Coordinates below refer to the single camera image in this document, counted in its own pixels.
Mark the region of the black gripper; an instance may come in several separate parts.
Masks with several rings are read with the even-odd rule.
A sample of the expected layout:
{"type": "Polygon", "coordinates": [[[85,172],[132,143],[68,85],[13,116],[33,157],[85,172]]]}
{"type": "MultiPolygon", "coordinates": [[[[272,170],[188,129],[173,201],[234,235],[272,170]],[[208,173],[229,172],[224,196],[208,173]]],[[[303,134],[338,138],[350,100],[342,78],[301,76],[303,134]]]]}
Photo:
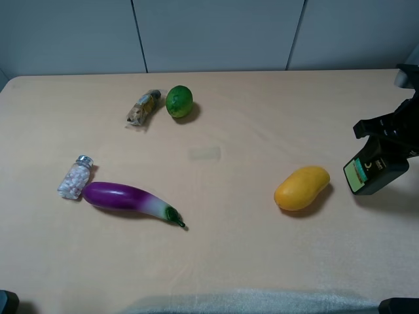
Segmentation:
{"type": "Polygon", "coordinates": [[[418,157],[418,91],[404,100],[394,113],[360,120],[353,127],[355,137],[380,138],[382,154],[391,158],[418,157]]]}

